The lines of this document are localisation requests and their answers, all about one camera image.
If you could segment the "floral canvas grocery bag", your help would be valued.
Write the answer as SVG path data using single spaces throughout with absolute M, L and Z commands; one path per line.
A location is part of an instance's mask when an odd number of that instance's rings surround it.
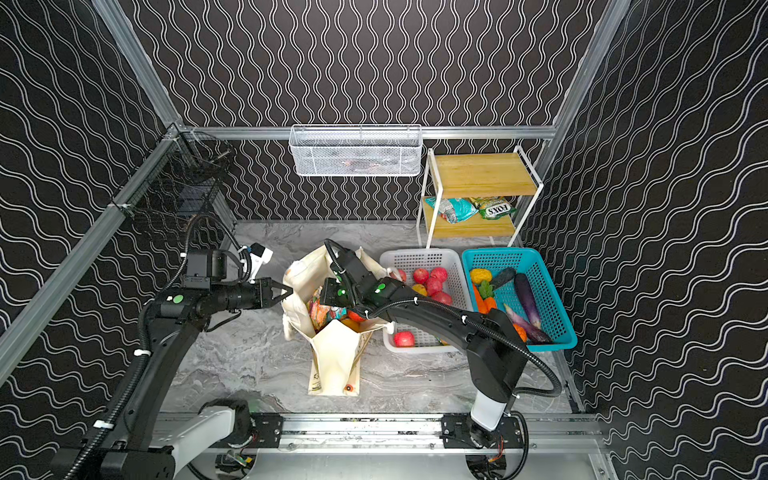
M 360 391 L 361 358 L 376 332 L 392 333 L 394 324 L 382 318 L 364 318 L 352 326 L 352 320 L 329 319 L 322 323 L 317 309 L 317 289 L 332 276 L 331 260 L 321 246 L 293 262 L 283 283 L 293 293 L 281 302 L 284 336 L 305 339 L 312 348 L 312 366 L 308 393 L 314 396 L 356 397 Z

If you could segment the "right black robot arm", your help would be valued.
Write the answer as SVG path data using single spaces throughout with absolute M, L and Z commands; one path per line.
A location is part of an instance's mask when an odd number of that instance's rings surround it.
M 556 398 L 562 393 L 557 374 L 528 349 L 500 310 L 483 314 L 446 305 L 400 280 L 374 274 L 360 254 L 334 240 L 325 240 L 324 248 L 332 278 L 323 286 L 323 304 L 366 320 L 389 316 L 464 353 L 477 389 L 470 412 L 474 426 L 495 431 L 507 406 L 521 395 Z

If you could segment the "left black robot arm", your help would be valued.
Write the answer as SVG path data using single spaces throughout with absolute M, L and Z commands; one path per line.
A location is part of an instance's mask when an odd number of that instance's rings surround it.
M 77 446 L 63 446 L 50 471 L 57 479 L 171 479 L 181 465 L 172 446 L 154 447 L 153 428 L 181 361 L 210 329 L 213 315 L 268 309 L 292 294 L 269 277 L 255 283 L 171 288 L 151 300 L 138 323 L 140 345 L 106 413 Z

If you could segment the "orange candy bag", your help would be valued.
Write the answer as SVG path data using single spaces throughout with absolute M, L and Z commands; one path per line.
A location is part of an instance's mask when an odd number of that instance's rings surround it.
M 333 320 L 343 320 L 347 316 L 347 309 L 344 307 L 334 307 L 322 304 L 322 287 L 318 287 L 307 303 L 307 309 L 310 315 L 311 324 L 316 333 L 320 332 L 329 322 Z

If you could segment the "red tomato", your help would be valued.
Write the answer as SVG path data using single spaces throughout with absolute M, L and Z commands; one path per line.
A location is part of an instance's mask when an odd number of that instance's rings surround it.
M 357 322 L 357 323 L 362 323 L 362 322 L 365 322 L 365 321 L 366 321 L 366 319 L 365 319 L 364 317 L 360 316 L 359 314 L 355 313 L 354 311 L 351 311 L 351 310 L 349 310 L 349 311 L 347 312 L 347 314 L 348 314 L 348 317 L 349 317 L 349 318 L 350 318 L 352 321 L 354 321 L 354 322 Z

